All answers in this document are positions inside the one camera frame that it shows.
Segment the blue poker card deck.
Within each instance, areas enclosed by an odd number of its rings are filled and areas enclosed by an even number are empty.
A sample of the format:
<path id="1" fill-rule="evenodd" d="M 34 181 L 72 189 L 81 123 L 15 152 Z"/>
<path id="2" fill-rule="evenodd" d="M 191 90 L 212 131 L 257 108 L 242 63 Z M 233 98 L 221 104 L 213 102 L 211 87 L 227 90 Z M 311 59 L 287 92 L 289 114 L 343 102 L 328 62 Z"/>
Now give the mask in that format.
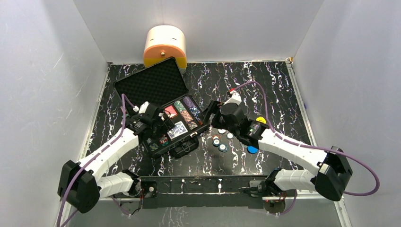
<path id="1" fill-rule="evenodd" d="M 185 127 L 182 121 L 175 123 L 174 127 L 167 132 L 167 135 L 171 140 L 186 134 L 188 132 L 187 128 Z"/>

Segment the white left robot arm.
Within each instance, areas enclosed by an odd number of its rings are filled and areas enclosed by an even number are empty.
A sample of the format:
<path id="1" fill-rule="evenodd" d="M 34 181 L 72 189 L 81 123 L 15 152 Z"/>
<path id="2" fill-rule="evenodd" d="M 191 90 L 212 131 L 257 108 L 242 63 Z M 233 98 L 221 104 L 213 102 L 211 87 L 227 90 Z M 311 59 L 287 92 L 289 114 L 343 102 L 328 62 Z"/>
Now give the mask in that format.
<path id="1" fill-rule="evenodd" d="M 128 151 L 150 138 L 161 137 L 174 127 L 170 112 L 145 102 L 134 107 L 131 118 L 124 117 L 116 135 L 90 155 L 77 162 L 69 160 L 61 171 L 57 194 L 80 213 L 89 212 L 100 199 L 124 193 L 141 194 L 140 176 L 130 170 L 105 176 L 105 172 Z"/>

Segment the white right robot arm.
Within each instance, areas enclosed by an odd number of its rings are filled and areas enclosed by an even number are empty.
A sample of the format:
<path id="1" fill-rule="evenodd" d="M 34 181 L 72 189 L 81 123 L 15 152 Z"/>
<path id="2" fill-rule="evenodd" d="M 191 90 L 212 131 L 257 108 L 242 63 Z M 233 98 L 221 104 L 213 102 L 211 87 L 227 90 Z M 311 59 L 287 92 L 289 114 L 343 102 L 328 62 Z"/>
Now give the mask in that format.
<path id="1" fill-rule="evenodd" d="M 288 190 L 307 190 L 339 201 L 352 176 L 352 169 L 342 151 L 311 148 L 298 140 L 273 132 L 271 127 L 248 119 L 235 103 L 210 102 L 200 113 L 203 122 L 232 133 L 242 144 L 284 157 L 302 167 L 301 170 L 275 168 L 257 186 L 250 186 L 252 196 L 278 196 Z"/>

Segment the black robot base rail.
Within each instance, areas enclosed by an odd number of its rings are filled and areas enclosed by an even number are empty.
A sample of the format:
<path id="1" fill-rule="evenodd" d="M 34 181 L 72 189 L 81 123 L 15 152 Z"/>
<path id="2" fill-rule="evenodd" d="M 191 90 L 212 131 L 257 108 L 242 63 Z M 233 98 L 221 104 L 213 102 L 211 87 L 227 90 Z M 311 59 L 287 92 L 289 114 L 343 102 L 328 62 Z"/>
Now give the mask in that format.
<path id="1" fill-rule="evenodd" d="M 283 211 L 295 192 L 259 192 L 265 179 L 265 175 L 143 176 L 143 208 L 248 207 Z"/>

